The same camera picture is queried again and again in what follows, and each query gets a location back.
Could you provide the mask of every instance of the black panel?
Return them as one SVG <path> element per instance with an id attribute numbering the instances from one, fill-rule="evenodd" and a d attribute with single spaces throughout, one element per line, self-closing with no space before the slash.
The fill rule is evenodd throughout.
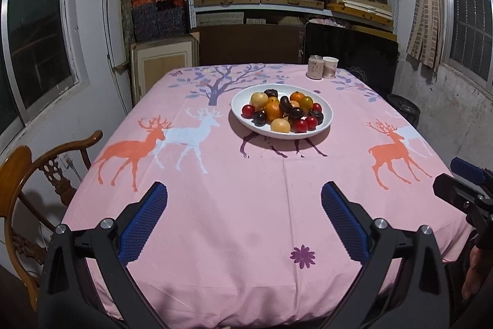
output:
<path id="1" fill-rule="evenodd" d="M 337 57 L 338 67 L 351 71 L 382 97 L 392 92 L 397 42 L 347 28 L 308 23 L 305 63 L 310 55 Z"/>

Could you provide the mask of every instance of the orange deer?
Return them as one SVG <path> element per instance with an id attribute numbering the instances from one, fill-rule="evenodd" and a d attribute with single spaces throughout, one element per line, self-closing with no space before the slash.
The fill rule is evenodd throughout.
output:
<path id="1" fill-rule="evenodd" d="M 134 188 L 134 191 L 137 191 L 135 177 L 137 174 L 137 165 L 139 164 L 139 160 L 146 157 L 149 152 L 154 149 L 157 140 L 164 141 L 166 137 L 163 130 L 169 129 L 171 127 L 171 123 L 169 123 L 166 119 L 164 120 L 164 122 L 161 122 L 161 116 L 150 119 L 148 126 L 143 125 L 142 120 L 143 119 L 139 120 L 139 126 L 149 133 L 144 141 L 116 142 L 115 144 L 107 147 L 101 157 L 94 162 L 94 164 L 101 162 L 98 170 L 98 180 L 100 184 L 103 184 L 103 179 L 101 178 L 101 169 L 108 160 L 110 160 L 112 157 L 127 158 L 127 160 L 122 164 L 122 166 L 120 166 L 120 168 L 116 172 L 111 185 L 115 185 L 115 179 L 124 169 L 124 167 L 127 166 L 129 163 L 132 163 L 132 175 L 134 177 L 132 187 Z"/>
<path id="2" fill-rule="evenodd" d="M 406 163 L 407 167 L 409 168 L 409 171 L 411 172 L 411 174 L 413 175 L 416 181 L 420 181 L 420 180 L 416 177 L 413 170 L 411 169 L 410 163 L 416 166 L 425 175 L 431 177 L 409 156 L 408 149 L 403 143 L 401 143 L 401 140 L 404 140 L 404 137 L 396 133 L 397 130 L 396 127 L 389 125 L 387 123 L 382 123 L 380 122 L 380 120 L 375 121 L 376 127 L 373 127 L 370 122 L 368 122 L 367 124 L 369 127 L 375 129 L 377 132 L 388 135 L 390 139 L 393 141 L 392 144 L 377 145 L 368 150 L 368 152 L 372 154 L 373 157 L 375 158 L 375 164 L 373 165 L 372 168 L 373 168 L 373 172 L 375 172 L 375 177 L 377 178 L 377 182 L 380 187 L 382 187 L 384 190 L 389 189 L 386 185 L 382 184 L 380 178 L 378 177 L 378 169 L 384 163 L 387 164 L 387 168 L 389 169 L 389 171 L 391 171 L 394 175 L 399 177 L 399 179 L 401 179 L 404 183 L 411 184 L 409 180 L 406 180 L 405 178 L 399 176 L 395 172 L 394 168 L 392 167 L 392 161 L 394 159 L 404 159 L 404 162 Z"/>

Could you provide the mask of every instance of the wooden chair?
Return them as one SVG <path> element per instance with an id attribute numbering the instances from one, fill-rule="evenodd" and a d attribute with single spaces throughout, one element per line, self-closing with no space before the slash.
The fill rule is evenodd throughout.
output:
<path id="1" fill-rule="evenodd" d="M 59 145 L 34 162 L 32 162 L 29 147 L 21 145 L 0 166 L 0 217 L 5 218 L 5 244 L 15 271 L 28 289 L 31 306 L 35 311 L 38 306 L 39 279 L 24 269 L 17 254 L 33 258 L 38 264 L 43 265 L 46 249 L 29 241 L 12 228 L 15 202 L 19 199 L 44 226 L 53 232 L 55 230 L 53 224 L 34 208 L 22 192 L 22 187 L 36 170 L 41 170 L 55 187 L 55 192 L 60 196 L 62 203 L 68 206 L 76 190 L 71 186 L 70 180 L 63 176 L 57 157 L 68 151 L 79 150 L 85 166 L 89 169 L 91 161 L 87 155 L 87 148 L 96 144 L 101 137 L 103 137 L 103 132 L 98 130 L 85 140 Z"/>

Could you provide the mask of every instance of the deer print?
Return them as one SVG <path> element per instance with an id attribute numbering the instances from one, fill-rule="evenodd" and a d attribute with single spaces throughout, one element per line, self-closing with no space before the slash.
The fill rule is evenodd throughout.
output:
<path id="1" fill-rule="evenodd" d="M 389 113 L 389 112 L 385 111 L 385 113 L 389 116 L 404 119 L 399 112 L 397 112 L 397 111 L 394 111 L 394 112 L 395 113 Z M 409 151 L 412 151 L 412 152 L 418 154 L 419 156 L 422 156 L 423 158 L 427 158 L 426 155 L 420 154 L 418 151 L 413 149 L 413 147 L 411 147 L 410 141 L 417 138 L 421 142 L 421 144 L 423 145 L 425 150 L 428 151 L 428 154 L 433 155 L 431 153 L 431 151 L 428 149 L 428 146 L 426 145 L 426 141 L 423 139 L 423 137 L 421 137 L 421 135 L 418 133 L 418 131 L 413 126 L 407 125 L 405 127 L 400 127 L 395 132 L 404 138 L 400 141 L 406 146 L 406 148 Z"/>
<path id="2" fill-rule="evenodd" d="M 377 183 L 381 188 L 384 190 L 388 190 L 389 188 L 384 185 L 381 181 L 380 178 L 378 177 L 378 169 L 380 166 L 382 166 L 384 163 L 387 164 L 387 169 L 391 171 L 394 175 L 399 177 L 404 183 L 411 184 L 411 182 L 401 176 L 399 176 L 396 171 L 394 170 L 392 166 L 392 161 L 394 159 L 404 159 L 407 167 L 409 168 L 409 171 L 413 175 L 414 179 L 416 181 L 420 181 L 416 175 L 414 174 L 413 170 L 411 169 L 411 164 L 416 166 L 420 171 L 422 171 L 425 175 L 428 177 L 431 177 L 428 173 L 426 173 L 410 156 L 409 152 L 406 148 L 406 146 L 401 142 L 403 140 L 403 136 L 399 135 L 397 133 L 397 128 L 389 125 L 387 123 L 382 123 L 380 120 L 375 121 L 376 127 L 373 127 L 371 122 L 368 122 L 368 127 L 371 127 L 372 129 L 376 130 L 379 133 L 386 134 L 390 137 L 390 139 L 393 141 L 391 144 L 383 144 L 383 145 L 377 145 L 375 147 L 372 147 L 368 150 L 370 154 L 373 155 L 375 158 L 375 164 L 373 165 L 372 169 L 373 172 L 375 173 L 375 177 L 377 178 Z"/>
<path id="3" fill-rule="evenodd" d="M 185 149 L 181 153 L 177 164 L 174 166 L 177 171 L 180 169 L 180 162 L 184 156 L 191 150 L 195 152 L 195 156 L 199 161 L 199 165 L 202 172 L 208 173 L 202 162 L 202 153 L 200 152 L 200 143 L 204 141 L 210 134 L 211 126 L 219 127 L 219 123 L 216 122 L 216 118 L 222 116 L 221 113 L 216 112 L 215 109 L 209 111 L 208 108 L 200 108 L 198 110 L 198 116 L 193 115 L 189 109 L 185 112 L 196 119 L 201 121 L 199 127 L 173 127 L 166 132 L 166 139 L 158 143 L 154 149 L 154 157 L 156 164 L 162 169 L 163 164 L 158 158 L 158 154 L 163 150 L 166 144 L 186 144 Z"/>
<path id="4" fill-rule="evenodd" d="M 127 160 L 120 166 L 115 174 L 115 177 L 111 181 L 111 185 L 115 185 L 115 179 L 120 174 L 128 164 L 132 164 L 132 176 L 133 182 L 132 187 L 134 191 L 137 191 L 137 185 L 135 183 L 135 178 L 137 174 L 137 167 L 139 160 L 144 158 L 151 152 L 156 146 L 157 140 L 164 140 L 165 136 L 163 129 L 169 129 L 171 123 L 166 119 L 161 122 L 161 116 L 154 117 L 149 120 L 149 125 L 142 124 L 143 119 L 139 120 L 139 126 L 145 129 L 149 134 L 144 141 L 120 141 L 107 147 L 101 157 L 94 162 L 94 164 L 101 163 L 98 169 L 98 180 L 100 184 L 103 184 L 103 179 L 101 178 L 101 169 L 104 164 L 109 161 L 112 157 L 126 158 Z"/>
<path id="5" fill-rule="evenodd" d="M 245 137 L 243 137 L 243 143 L 242 145 L 240 146 L 240 152 L 241 154 L 243 155 L 244 158 L 249 158 L 250 156 L 248 156 L 248 154 L 245 152 L 245 145 L 253 138 L 257 137 L 258 133 L 255 133 L 255 132 L 251 132 L 250 134 L 246 135 Z M 283 158 L 287 158 L 288 156 L 283 154 L 282 152 L 278 151 L 277 149 L 275 149 L 274 145 L 272 144 L 271 142 L 271 139 L 270 137 L 267 137 L 267 136 L 264 136 L 264 141 L 268 144 L 269 148 L 272 149 L 277 155 L 279 156 L 282 156 Z M 315 144 L 313 144 L 312 140 L 310 140 L 309 138 L 305 138 L 305 141 L 312 147 L 314 148 L 317 153 L 319 155 L 322 155 L 322 156 L 327 156 L 325 155 L 323 152 L 321 152 Z M 294 140 L 294 146 L 296 148 L 296 154 L 299 154 L 300 153 L 300 140 Z"/>

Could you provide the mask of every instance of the pink tablecloth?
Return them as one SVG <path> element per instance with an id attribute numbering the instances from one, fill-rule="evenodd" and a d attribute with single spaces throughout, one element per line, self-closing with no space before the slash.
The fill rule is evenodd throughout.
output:
<path id="1" fill-rule="evenodd" d="M 154 181 L 167 186 L 168 206 L 128 269 L 171 328 L 269 326 L 329 313 L 361 267 L 320 205 L 330 180 L 373 218 L 407 230 L 430 225 L 443 259 L 462 250 L 470 227 L 433 195 L 433 179 L 447 168 L 421 136 L 348 72 L 321 81 L 305 73 L 302 65 L 173 71 L 111 136 L 72 200 L 64 222 L 90 228 L 140 200 Z M 260 83 L 319 93 L 334 110 L 330 130 L 299 142 L 252 134 L 230 102 Z M 380 147 L 396 142 L 415 162 L 410 167 L 397 159 L 403 147 Z M 386 158 L 393 163 L 383 164 Z M 379 163 L 380 183 L 372 168 Z M 118 316 L 94 263 L 91 270 L 105 307 Z"/>

